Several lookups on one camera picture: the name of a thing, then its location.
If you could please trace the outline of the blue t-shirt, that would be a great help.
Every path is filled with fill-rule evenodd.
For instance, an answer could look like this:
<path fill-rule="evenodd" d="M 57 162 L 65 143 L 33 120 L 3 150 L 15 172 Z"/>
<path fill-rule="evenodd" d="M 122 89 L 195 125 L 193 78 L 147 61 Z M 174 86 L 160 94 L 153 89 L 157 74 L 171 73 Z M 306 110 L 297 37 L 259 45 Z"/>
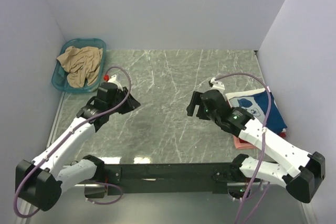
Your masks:
<path fill-rule="evenodd" d="M 286 132 L 287 126 L 276 106 L 273 95 L 271 96 L 270 113 L 266 127 L 276 134 Z M 247 110 L 261 123 L 264 121 L 268 109 L 268 95 L 265 88 L 227 93 L 226 98 L 231 107 L 241 107 Z"/>

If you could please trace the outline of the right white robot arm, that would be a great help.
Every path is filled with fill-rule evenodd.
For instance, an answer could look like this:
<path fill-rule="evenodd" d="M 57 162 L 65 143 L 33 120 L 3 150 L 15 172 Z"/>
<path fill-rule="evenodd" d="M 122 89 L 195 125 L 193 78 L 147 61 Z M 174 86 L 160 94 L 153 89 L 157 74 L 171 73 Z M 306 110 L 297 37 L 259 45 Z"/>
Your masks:
<path fill-rule="evenodd" d="M 284 187 L 296 200 L 310 203 L 325 179 L 326 159 L 319 153 L 309 153 L 263 126 L 247 110 L 230 107 L 216 89 L 204 93 L 193 92 L 187 115 L 213 121 L 221 130 L 257 147 L 274 162 L 265 162 L 248 155 L 238 155 L 232 161 L 230 175 L 241 182 L 246 177 L 271 182 Z"/>

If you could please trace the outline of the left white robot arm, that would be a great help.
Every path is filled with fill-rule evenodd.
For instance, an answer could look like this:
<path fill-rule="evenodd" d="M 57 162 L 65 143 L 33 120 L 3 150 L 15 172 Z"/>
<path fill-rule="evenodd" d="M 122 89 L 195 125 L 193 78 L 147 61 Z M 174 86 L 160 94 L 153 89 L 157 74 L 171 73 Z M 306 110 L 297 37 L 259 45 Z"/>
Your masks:
<path fill-rule="evenodd" d="M 105 178 L 104 161 L 85 156 L 78 163 L 64 167 L 67 159 L 88 138 L 97 133 L 114 113 L 126 114 L 140 106 L 131 95 L 131 87 L 116 81 L 100 85 L 97 94 L 89 99 L 66 131 L 32 161 L 22 160 L 15 170 L 14 210 L 19 215 L 18 199 L 42 211 L 50 210 L 61 195 L 74 185 L 91 180 L 102 183 Z"/>

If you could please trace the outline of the folded pink t-shirt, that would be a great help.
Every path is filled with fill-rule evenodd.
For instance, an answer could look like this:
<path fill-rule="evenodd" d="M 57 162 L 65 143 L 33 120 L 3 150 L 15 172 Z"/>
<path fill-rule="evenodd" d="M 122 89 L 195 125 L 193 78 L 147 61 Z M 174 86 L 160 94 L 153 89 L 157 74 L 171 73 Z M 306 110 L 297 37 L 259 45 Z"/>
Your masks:
<path fill-rule="evenodd" d="M 250 149 L 256 149 L 255 146 L 253 146 L 252 144 L 241 140 L 240 138 L 233 136 L 233 141 L 234 141 L 234 146 L 236 149 L 238 150 L 250 150 Z"/>

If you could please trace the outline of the beige t-shirt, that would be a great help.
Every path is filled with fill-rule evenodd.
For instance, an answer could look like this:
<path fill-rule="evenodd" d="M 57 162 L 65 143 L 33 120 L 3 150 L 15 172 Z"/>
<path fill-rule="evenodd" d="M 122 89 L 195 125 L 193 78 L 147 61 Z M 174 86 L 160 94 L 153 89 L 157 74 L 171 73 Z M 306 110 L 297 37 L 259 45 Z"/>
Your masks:
<path fill-rule="evenodd" d="M 90 86 L 98 80 L 102 56 L 102 48 L 70 46 L 57 60 L 68 74 L 69 85 L 73 88 L 83 88 L 85 83 Z"/>

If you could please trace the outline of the black base beam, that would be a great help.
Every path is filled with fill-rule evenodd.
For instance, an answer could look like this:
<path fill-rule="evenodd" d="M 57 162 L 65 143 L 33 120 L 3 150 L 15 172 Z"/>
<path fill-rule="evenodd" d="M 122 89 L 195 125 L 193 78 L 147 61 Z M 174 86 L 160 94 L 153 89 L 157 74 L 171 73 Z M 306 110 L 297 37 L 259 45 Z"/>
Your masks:
<path fill-rule="evenodd" d="M 193 193 L 226 194 L 229 183 L 249 182 L 231 163 L 108 164 L 102 177 L 86 179 L 119 186 L 125 194 Z"/>

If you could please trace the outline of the folded red t-shirt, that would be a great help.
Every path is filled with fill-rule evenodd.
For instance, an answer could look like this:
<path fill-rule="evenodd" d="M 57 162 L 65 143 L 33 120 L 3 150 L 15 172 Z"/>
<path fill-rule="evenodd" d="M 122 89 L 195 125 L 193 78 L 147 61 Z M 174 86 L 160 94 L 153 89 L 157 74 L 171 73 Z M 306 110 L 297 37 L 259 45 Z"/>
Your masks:
<path fill-rule="evenodd" d="M 281 138 L 286 138 L 286 132 L 280 132 L 278 134 Z"/>

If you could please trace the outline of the aluminium frame rail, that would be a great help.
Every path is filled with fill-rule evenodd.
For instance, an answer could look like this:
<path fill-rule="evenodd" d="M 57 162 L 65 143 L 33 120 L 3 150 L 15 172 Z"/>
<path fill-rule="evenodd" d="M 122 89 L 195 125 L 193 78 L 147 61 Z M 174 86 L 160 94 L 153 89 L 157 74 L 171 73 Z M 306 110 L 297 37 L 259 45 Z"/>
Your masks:
<path fill-rule="evenodd" d="M 59 104 L 58 104 L 58 108 L 57 108 L 57 111 L 56 111 L 56 115 L 55 115 L 51 130 L 50 130 L 50 134 L 49 134 L 49 137 L 48 137 L 46 148 L 49 147 L 55 140 L 56 132 L 57 132 L 58 124 L 59 124 L 59 118 L 60 118 L 60 115 L 61 115 L 61 109 L 63 107 L 65 95 L 66 95 L 65 92 L 63 92 L 61 94 L 61 98 L 60 98 L 60 101 L 59 101 Z M 30 204 L 30 203 L 28 203 L 24 200 L 21 200 L 21 199 L 17 199 L 15 201 L 15 204 L 16 204 L 16 207 L 17 207 L 18 211 L 23 215 L 32 214 L 34 211 L 37 210 L 37 208 L 34 207 L 32 204 Z M 21 217 L 15 216 L 14 224 L 20 224 L 20 223 L 29 223 L 29 218 L 21 218 Z"/>

